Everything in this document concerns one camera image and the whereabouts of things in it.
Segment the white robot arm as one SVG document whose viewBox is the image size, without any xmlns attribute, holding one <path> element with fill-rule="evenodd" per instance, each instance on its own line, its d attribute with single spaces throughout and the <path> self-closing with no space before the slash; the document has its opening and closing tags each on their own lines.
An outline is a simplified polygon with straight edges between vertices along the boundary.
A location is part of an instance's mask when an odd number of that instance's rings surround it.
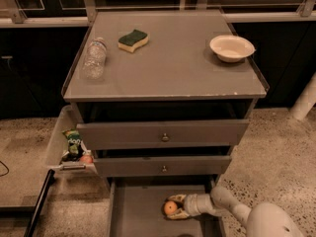
<svg viewBox="0 0 316 237">
<path fill-rule="evenodd" d="M 262 202 L 250 208 L 221 186 L 212 188 L 209 194 L 170 196 L 164 203 L 163 211 L 171 220 L 202 214 L 222 216 L 228 211 L 246 229 L 247 237 L 304 237 L 281 207 Z"/>
</svg>

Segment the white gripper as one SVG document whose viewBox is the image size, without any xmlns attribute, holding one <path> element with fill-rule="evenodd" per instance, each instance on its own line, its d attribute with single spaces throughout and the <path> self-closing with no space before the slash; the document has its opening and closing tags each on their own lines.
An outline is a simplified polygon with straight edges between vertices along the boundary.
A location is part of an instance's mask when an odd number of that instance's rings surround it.
<svg viewBox="0 0 316 237">
<path fill-rule="evenodd" d="M 210 214 L 211 212 L 211 200 L 208 194 L 173 195 L 168 197 L 168 200 L 184 204 L 184 209 L 178 208 L 167 215 L 171 220 L 188 219 L 190 216 L 198 216 L 203 213 Z"/>
</svg>

